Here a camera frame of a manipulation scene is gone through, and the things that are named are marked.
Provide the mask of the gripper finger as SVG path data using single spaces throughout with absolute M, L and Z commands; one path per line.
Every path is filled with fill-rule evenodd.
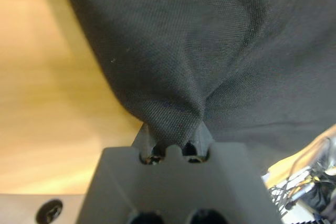
M 149 127 L 142 124 L 137 133 L 132 147 L 139 151 L 139 159 L 142 163 L 153 163 L 157 156 L 154 154 L 154 147 L 156 146 L 155 138 L 151 135 Z
M 201 123 L 183 147 L 183 156 L 189 163 L 203 163 L 208 159 L 209 147 L 213 142 L 209 129 L 205 123 Z

